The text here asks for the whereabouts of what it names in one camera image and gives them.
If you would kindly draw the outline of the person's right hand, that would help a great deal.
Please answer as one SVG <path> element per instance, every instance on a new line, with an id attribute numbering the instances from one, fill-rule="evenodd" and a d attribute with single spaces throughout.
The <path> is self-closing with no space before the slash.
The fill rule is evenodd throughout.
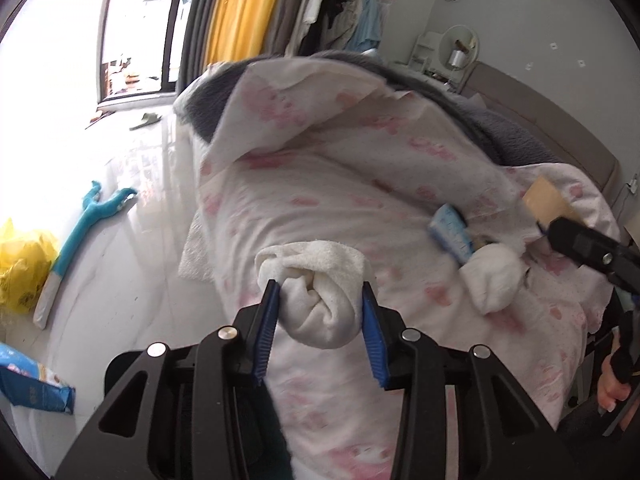
<path id="1" fill-rule="evenodd" d="M 607 356 L 601 366 L 601 376 L 598 380 L 597 400 L 599 408 L 612 413 L 617 404 L 626 401 L 631 395 L 631 386 L 617 380 L 611 366 L 612 356 Z"/>

